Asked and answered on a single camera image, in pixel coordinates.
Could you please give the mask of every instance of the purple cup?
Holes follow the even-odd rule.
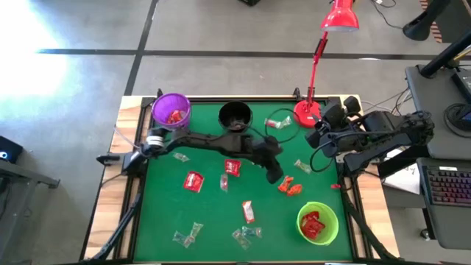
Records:
[[[185,111],[186,115],[181,121],[169,124],[167,123],[167,120],[174,110]],[[159,97],[152,106],[152,118],[167,130],[175,130],[178,127],[187,127],[190,124],[190,117],[190,100],[180,93],[164,94]]]

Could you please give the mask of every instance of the keyboard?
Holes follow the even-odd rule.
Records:
[[[471,208],[471,168],[423,166],[422,172],[430,204]]]

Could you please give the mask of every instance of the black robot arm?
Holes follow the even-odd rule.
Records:
[[[350,152],[343,158],[345,175],[359,173],[372,159],[398,147],[425,145],[433,137],[434,125],[427,112],[395,116],[373,111],[361,116],[345,113],[339,105],[328,105],[322,115],[323,119],[306,135],[306,140],[329,158]]]
[[[171,134],[170,140],[165,142],[164,139],[169,133]],[[273,136],[266,136],[260,139],[254,139],[252,135],[246,133],[228,133],[215,136],[191,132],[184,128],[173,132],[163,128],[151,129],[146,142],[141,149],[131,156],[129,162],[124,164],[123,171],[131,172],[136,170],[148,158],[166,155],[173,149],[181,146],[214,150],[230,158],[250,160],[266,168],[266,179],[271,184],[276,183],[283,176],[280,163],[275,158],[283,149]]]

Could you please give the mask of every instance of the green bowl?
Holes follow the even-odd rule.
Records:
[[[324,230],[322,230],[319,235],[317,235],[316,240],[309,239],[308,237],[304,236],[301,231],[301,220],[304,215],[312,212],[318,211],[319,212],[319,221],[325,225]],[[337,215],[333,212],[333,210],[320,202],[308,202],[306,203],[297,214],[297,221],[296,221],[297,230],[300,232],[301,236],[309,241],[309,243],[316,244],[319,246],[328,246],[332,241],[337,237],[339,233],[339,220],[337,219]]]

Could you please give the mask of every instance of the lamp base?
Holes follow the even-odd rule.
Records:
[[[321,105],[317,102],[312,102],[311,108],[308,109],[308,102],[303,100],[294,106],[293,119],[305,128],[312,128],[318,120],[321,119]]]

